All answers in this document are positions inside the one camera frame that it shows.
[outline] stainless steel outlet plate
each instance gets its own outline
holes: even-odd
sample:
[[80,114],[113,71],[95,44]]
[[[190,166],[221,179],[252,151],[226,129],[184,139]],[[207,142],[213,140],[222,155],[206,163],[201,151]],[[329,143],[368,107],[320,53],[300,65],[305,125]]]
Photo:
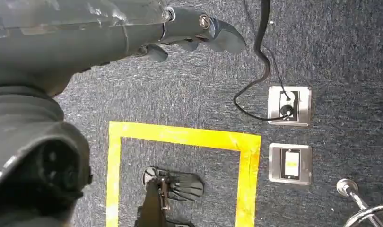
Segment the stainless steel outlet plate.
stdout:
[[[311,88],[310,87],[284,87],[292,99],[296,99],[294,105],[297,105],[297,113],[293,118],[286,120],[268,121],[274,125],[290,125],[307,127],[311,120]],[[281,117],[279,110],[286,104],[282,99],[282,87],[272,86],[268,93],[268,118]]]
[[312,149],[307,145],[270,144],[269,179],[273,182],[310,185]]

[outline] power cord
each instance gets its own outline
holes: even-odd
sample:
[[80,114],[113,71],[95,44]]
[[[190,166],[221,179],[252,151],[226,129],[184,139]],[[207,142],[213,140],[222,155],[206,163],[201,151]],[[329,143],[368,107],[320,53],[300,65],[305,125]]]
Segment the power cord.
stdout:
[[[243,7],[244,7],[244,12],[248,18],[248,21],[250,23],[250,26],[252,27],[252,30],[254,31],[254,21],[249,13],[249,10],[248,10],[248,7],[247,7],[247,4],[246,4],[246,0],[242,0],[242,3],[243,3]],[[293,114],[293,110],[290,110],[288,113],[289,114],[286,114],[282,117],[275,117],[275,118],[262,118],[262,117],[258,117],[258,116],[255,116],[249,112],[247,112],[246,110],[244,110],[241,106],[239,106],[239,104],[237,103],[237,98],[243,94],[245,91],[247,91],[249,88],[251,88],[252,86],[256,85],[256,84],[259,84],[263,81],[265,81],[268,76],[270,75],[270,69],[271,69],[271,64],[270,64],[270,61],[268,60],[267,56],[265,56],[265,54],[261,51],[261,45],[262,45],[262,41],[264,39],[264,35],[265,35],[265,31],[267,30],[267,25],[268,25],[268,19],[270,17],[270,0],[261,0],[261,18],[260,18],[260,24],[259,24],[259,28],[258,28],[258,31],[257,31],[257,34],[255,36],[255,40],[254,40],[254,52],[255,54],[263,61],[264,63],[264,75],[257,79],[257,80],[254,80],[253,82],[251,82],[250,84],[248,84],[246,87],[244,87],[241,91],[239,91],[234,97],[233,97],[233,103],[235,104],[235,106],[242,112],[244,113],[245,115],[247,116],[250,116],[252,118],[255,118],[255,119],[258,119],[260,121],[275,121],[275,120],[284,120],[288,117],[290,117],[292,114]],[[272,56],[272,61],[274,62],[274,67],[275,67],[275,72],[277,74],[277,77],[279,79],[279,82],[280,82],[280,85],[281,85],[281,88],[283,90],[283,93],[285,94],[286,98],[288,100],[290,100],[289,96],[287,95],[286,91],[285,91],[285,88],[283,87],[283,83],[282,83],[282,79],[279,75],[279,71],[278,71],[278,66],[276,64],[276,61],[275,61],[275,55],[274,53],[271,51],[270,48],[264,46],[268,52],[270,52],[271,56]]]

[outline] electrical outlet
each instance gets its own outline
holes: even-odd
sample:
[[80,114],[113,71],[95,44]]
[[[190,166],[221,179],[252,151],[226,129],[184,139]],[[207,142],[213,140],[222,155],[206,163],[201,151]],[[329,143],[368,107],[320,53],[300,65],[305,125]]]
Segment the electrical outlet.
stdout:
[[269,121],[269,124],[309,126],[311,118],[311,89],[309,87],[285,87],[285,91],[287,96],[281,86],[270,87],[268,93],[268,118],[289,115],[289,106],[293,108],[293,113],[285,119]]
[[312,148],[307,145],[270,144],[268,178],[273,182],[310,185]]

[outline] yellow tape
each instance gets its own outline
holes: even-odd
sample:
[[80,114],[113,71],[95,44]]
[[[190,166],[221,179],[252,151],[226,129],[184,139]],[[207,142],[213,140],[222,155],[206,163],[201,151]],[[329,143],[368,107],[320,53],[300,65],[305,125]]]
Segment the yellow tape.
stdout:
[[261,136],[133,122],[110,122],[106,226],[118,227],[121,137],[240,151],[236,227],[254,227]]

